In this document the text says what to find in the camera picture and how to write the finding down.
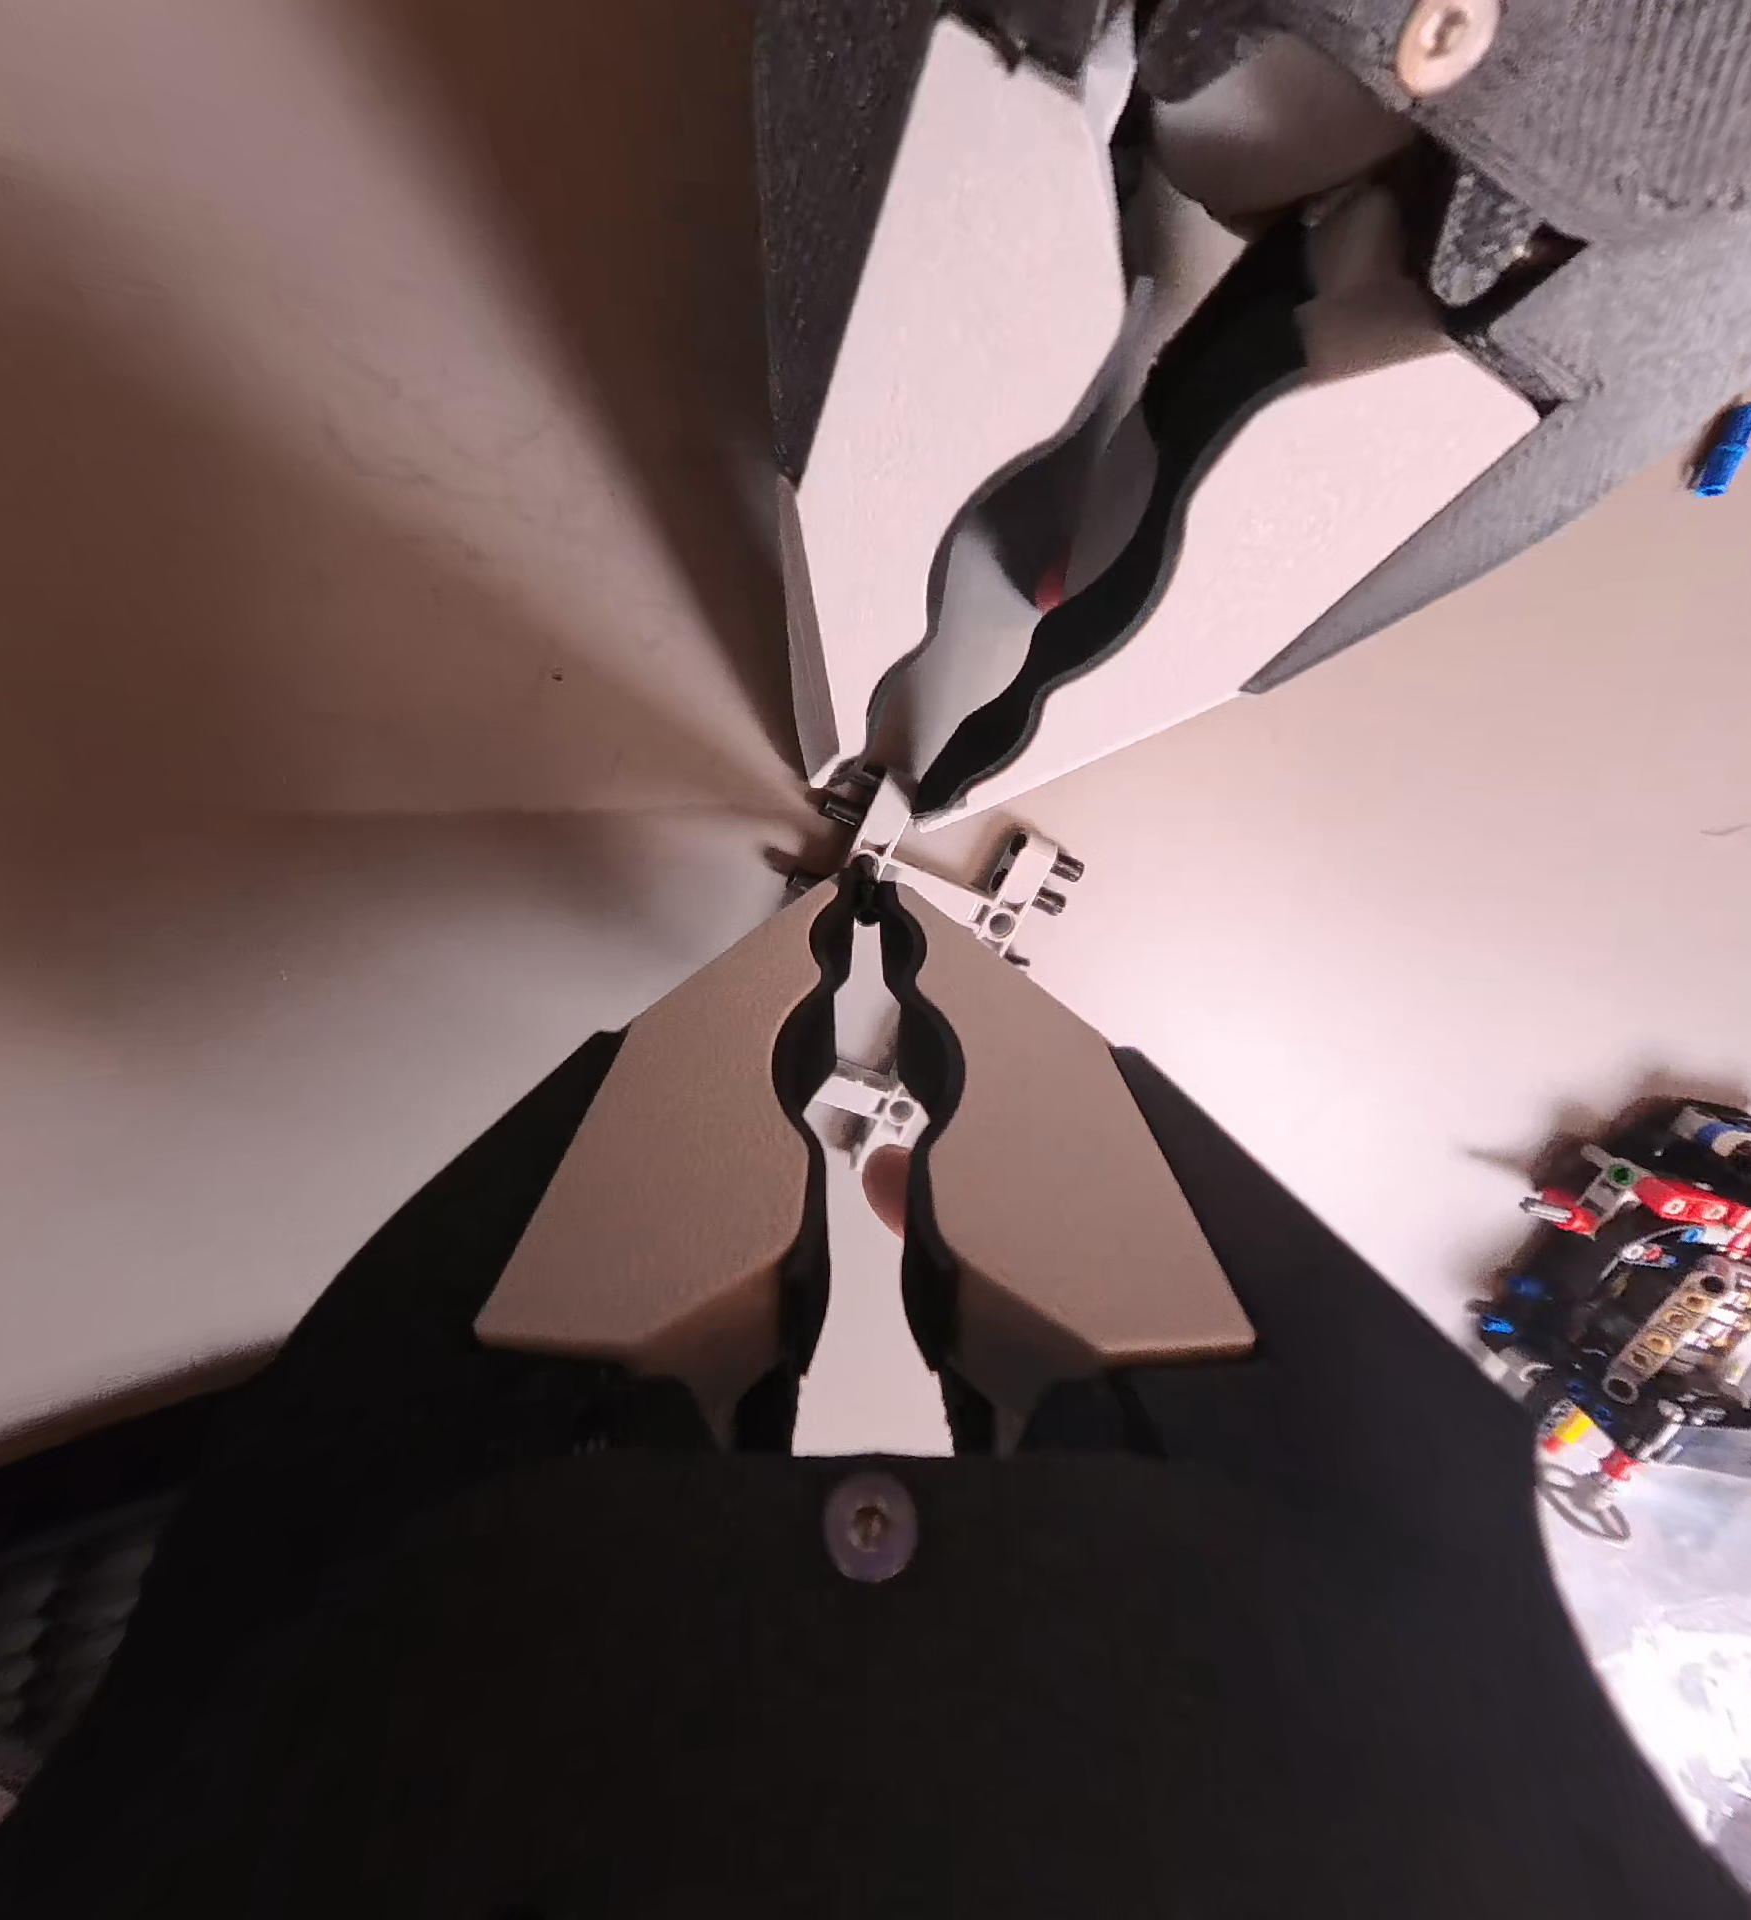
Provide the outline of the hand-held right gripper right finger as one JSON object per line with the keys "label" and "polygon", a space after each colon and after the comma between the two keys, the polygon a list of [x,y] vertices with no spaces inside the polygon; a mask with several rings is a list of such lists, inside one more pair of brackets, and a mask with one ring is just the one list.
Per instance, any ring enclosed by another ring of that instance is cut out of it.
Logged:
{"label": "hand-held right gripper right finger", "polygon": [[1245,1361],[1247,1309],[1112,1046],[919,892],[875,887],[907,1149],[901,1301],[954,1452],[1058,1388]]}

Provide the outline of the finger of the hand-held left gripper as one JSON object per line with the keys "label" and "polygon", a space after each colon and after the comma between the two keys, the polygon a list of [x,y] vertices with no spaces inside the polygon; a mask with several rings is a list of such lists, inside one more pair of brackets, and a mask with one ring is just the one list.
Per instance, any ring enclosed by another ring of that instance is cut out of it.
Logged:
{"label": "finger of the hand-held left gripper", "polygon": [[1155,351],[1128,540],[922,773],[941,827],[1239,698],[1497,467],[1534,404],[1446,331],[1383,186],[1291,211]]}
{"label": "finger of the hand-held left gripper", "polygon": [[776,534],[804,773],[919,779],[1058,589],[1128,324],[1129,12],[776,16]]}

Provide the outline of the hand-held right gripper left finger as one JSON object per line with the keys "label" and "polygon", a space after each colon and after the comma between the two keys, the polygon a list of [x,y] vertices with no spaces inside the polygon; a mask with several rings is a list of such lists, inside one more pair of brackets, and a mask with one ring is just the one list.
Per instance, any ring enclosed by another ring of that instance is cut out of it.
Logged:
{"label": "hand-held right gripper left finger", "polygon": [[622,1036],[478,1339],[673,1379],[718,1440],[783,1452],[829,1303],[804,1121],[836,1068],[858,886],[821,883]]}

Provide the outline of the grey lego frame black pins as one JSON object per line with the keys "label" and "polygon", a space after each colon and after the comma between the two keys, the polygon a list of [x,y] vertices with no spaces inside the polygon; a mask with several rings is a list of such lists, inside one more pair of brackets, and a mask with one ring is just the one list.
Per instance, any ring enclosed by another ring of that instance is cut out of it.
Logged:
{"label": "grey lego frame black pins", "polygon": [[[1007,965],[1027,970],[1023,931],[1056,916],[1080,879],[1080,862],[1036,829],[1009,826],[978,878],[959,879],[918,862],[912,798],[883,770],[849,764],[839,780],[810,793],[814,813],[839,832],[840,848],[809,862],[780,862],[784,901],[821,878],[864,870],[874,883],[910,893]],[[836,1066],[814,1095],[826,1146],[855,1170],[888,1147],[910,1147],[927,1123],[898,1066],[899,1013],[888,993],[879,931],[858,929],[836,1001]]]}

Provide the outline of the partly built lego car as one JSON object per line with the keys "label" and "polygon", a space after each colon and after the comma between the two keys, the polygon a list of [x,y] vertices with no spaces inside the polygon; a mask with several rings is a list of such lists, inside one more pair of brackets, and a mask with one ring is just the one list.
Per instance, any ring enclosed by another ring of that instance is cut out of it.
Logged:
{"label": "partly built lego car", "polygon": [[1471,1313],[1564,1505],[1598,1532],[1639,1466],[1751,1481],[1751,1111],[1660,1098],[1549,1174]]}

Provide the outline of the black chair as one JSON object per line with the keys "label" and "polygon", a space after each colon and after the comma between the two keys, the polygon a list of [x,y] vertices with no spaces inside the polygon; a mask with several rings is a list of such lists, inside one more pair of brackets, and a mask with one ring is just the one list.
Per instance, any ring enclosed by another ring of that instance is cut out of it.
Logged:
{"label": "black chair", "polygon": [[0,1465],[0,1821],[93,1701],[235,1386]]}

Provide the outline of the clear plastic bag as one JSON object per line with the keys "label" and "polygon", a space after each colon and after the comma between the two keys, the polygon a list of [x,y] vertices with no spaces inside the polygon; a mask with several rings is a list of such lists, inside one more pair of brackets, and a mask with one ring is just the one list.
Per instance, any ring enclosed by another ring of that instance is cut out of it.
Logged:
{"label": "clear plastic bag", "polygon": [[1751,1897],[1751,1481],[1537,1465],[1561,1601],[1635,1747]]}

